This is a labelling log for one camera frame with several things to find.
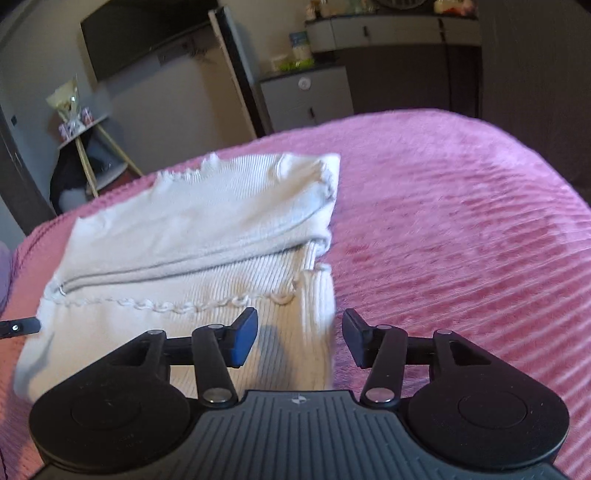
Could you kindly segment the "white ribbed knit sweater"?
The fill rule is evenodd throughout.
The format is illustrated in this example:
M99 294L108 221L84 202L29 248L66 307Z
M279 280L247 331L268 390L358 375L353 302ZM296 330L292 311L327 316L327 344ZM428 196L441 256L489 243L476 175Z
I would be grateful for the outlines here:
M78 219L37 310L15 393L50 388L149 330L187 337L259 313L238 391L324 390L335 315L329 250L338 155L206 158Z

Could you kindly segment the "dark clothes pile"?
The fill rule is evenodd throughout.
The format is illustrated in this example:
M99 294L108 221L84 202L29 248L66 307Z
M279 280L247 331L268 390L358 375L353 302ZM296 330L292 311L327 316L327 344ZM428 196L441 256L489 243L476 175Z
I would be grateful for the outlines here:
M97 133L83 134L81 140L95 178L99 180L117 164L117 160ZM66 207L62 205L66 201L63 198L65 194L82 193L82 201L85 201L86 186L87 178L75 142L72 141L58 151L57 162L50 179L49 200L55 213L60 215L66 211Z

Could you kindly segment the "lavender pillow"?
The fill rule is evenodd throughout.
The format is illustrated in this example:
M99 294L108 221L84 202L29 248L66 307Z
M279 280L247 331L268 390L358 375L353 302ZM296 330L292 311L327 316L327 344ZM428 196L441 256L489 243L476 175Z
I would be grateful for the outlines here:
M4 310L12 276L12 252L0 242L0 311Z

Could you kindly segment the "pink ribbed bed blanket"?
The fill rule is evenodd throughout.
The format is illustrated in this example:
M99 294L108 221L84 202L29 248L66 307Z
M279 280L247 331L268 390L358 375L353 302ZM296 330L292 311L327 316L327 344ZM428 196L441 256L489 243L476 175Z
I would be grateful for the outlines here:
M558 466L590 475L590 210L534 151L435 110L355 116L221 157L337 153L335 302L413 335L454 330L558 393Z

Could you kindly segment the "round white side table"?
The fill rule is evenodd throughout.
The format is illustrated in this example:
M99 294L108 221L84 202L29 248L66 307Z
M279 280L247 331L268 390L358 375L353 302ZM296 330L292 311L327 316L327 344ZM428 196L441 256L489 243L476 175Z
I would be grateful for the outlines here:
M59 154L76 152L86 180L88 196L97 198L124 173L141 177L143 173L115 139L106 131L108 115L87 117L82 120L65 121L58 126L61 144Z

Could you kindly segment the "wrapped flower bouquet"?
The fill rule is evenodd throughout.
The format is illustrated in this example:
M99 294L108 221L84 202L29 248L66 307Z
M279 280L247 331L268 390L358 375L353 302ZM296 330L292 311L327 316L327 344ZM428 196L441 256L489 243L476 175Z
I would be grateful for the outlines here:
M64 141L73 139L94 121L90 109L81 105L76 76L60 85L46 98L46 103L61 119L58 129Z

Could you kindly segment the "white tower fan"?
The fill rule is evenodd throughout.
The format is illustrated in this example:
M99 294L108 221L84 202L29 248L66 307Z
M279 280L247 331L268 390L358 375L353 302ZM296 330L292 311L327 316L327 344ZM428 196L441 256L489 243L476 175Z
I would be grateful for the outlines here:
M208 12L214 35L221 47L242 114L252 138L270 134L269 115L266 113L262 91L253 72L252 61L245 45L245 33L235 22L228 6L219 6Z

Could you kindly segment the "grey dressing table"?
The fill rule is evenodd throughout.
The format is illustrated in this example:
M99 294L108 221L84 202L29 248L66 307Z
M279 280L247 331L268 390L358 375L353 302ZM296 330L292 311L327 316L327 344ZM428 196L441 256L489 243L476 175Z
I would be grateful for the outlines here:
M481 116L476 19L342 15L305 23L311 52L346 67L356 113L435 108Z

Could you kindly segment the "grey nightstand cabinet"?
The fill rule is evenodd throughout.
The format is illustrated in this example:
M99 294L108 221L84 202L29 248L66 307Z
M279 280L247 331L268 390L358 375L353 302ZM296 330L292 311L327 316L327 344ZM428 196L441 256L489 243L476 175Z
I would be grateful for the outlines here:
M259 87L274 133L353 116L344 66L325 66L266 78Z

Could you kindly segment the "blue white box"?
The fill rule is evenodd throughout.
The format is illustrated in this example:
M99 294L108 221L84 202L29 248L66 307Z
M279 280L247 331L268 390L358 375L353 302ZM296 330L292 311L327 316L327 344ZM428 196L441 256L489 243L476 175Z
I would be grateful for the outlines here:
M298 31L290 33L290 46L294 53L294 59L297 61L311 60L311 46L308 40L308 33L305 31Z

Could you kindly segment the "black wall television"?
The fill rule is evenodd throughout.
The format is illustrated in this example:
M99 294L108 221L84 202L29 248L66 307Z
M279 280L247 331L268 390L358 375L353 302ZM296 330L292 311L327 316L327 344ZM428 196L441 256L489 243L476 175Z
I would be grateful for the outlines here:
M111 0L80 24L97 81L209 23L216 0Z

